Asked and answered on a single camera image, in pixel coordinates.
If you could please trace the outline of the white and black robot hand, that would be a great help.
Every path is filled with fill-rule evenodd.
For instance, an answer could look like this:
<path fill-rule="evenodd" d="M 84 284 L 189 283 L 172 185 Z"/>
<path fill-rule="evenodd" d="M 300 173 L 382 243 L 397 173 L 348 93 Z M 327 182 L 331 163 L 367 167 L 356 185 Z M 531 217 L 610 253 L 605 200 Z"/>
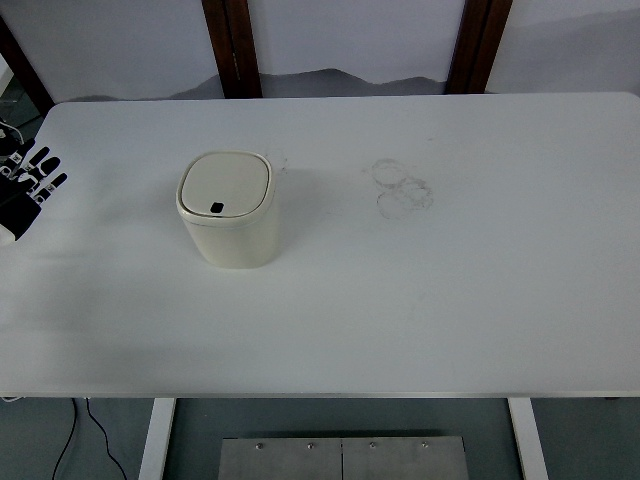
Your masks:
<path fill-rule="evenodd" d="M 44 203 L 66 182 L 59 157 L 47 146 L 33 154 L 29 139 L 1 158 L 1 246 L 17 242 L 40 215 Z"/>

